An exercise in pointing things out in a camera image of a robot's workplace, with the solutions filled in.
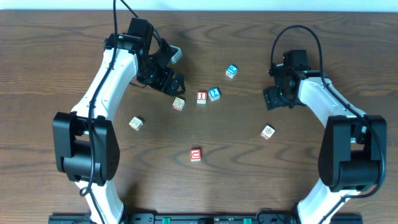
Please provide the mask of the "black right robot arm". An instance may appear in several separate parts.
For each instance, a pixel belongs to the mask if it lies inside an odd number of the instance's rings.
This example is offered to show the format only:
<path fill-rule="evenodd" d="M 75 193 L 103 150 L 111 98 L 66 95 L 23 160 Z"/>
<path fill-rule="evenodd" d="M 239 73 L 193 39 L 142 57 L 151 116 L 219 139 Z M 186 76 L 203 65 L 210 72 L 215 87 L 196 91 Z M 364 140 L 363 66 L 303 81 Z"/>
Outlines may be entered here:
<path fill-rule="evenodd" d="M 318 157 L 319 180 L 281 223 L 362 223 L 361 215 L 338 214 L 382 180 L 386 165 L 386 120 L 351 106 L 327 75 L 313 70 L 305 50 L 272 63 L 275 85 L 264 90 L 267 109 L 307 106 L 325 128 Z"/>

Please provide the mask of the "plain picture block red side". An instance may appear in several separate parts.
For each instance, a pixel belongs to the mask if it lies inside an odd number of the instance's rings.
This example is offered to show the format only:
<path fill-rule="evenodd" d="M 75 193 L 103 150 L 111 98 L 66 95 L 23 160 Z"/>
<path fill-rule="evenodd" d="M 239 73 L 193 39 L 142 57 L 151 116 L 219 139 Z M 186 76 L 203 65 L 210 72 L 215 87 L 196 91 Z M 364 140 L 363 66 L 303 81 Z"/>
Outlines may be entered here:
<path fill-rule="evenodd" d="M 181 111 L 185 106 L 185 100 L 179 97 L 176 97 L 174 102 L 172 103 L 173 109 L 177 111 Z"/>

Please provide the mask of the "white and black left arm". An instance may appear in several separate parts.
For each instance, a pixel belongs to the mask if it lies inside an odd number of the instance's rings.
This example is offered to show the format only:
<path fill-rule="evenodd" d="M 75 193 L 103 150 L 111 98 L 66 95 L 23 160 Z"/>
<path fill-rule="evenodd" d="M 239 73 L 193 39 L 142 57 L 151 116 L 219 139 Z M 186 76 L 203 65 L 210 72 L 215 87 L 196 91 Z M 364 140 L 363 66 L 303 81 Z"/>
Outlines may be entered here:
<path fill-rule="evenodd" d="M 113 32 L 104 42 L 101 66 L 89 89 L 71 112 L 58 112 L 52 123 L 59 172 L 80 188 L 91 212 L 51 215 L 49 223 L 134 223 L 118 196 L 114 176 L 120 149 L 113 128 L 119 104 L 133 78 L 175 97 L 185 93 L 184 77 L 168 63 L 182 57 L 180 48 L 159 38 L 150 54 L 153 25 L 132 18 L 126 33 Z"/>

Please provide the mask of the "blue number 2 block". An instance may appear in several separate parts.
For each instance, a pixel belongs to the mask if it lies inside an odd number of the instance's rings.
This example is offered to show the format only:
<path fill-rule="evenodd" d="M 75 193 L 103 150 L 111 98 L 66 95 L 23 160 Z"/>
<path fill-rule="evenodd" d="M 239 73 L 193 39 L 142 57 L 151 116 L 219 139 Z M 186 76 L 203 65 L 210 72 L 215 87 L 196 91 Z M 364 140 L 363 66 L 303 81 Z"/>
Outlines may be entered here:
<path fill-rule="evenodd" d="M 208 91 L 208 96 L 211 101 L 218 100 L 221 96 L 220 90 L 218 87 L 214 87 Z"/>

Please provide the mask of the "red letter I block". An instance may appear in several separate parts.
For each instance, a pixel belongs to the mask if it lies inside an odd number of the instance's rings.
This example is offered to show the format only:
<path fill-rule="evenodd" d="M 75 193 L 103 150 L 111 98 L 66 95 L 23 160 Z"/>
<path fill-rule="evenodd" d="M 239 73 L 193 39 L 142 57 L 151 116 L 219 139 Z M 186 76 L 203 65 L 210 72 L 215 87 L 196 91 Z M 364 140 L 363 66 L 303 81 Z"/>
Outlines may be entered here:
<path fill-rule="evenodd" d="M 207 101 L 207 92 L 205 91 L 198 91 L 197 92 L 197 104 L 204 105 Z"/>

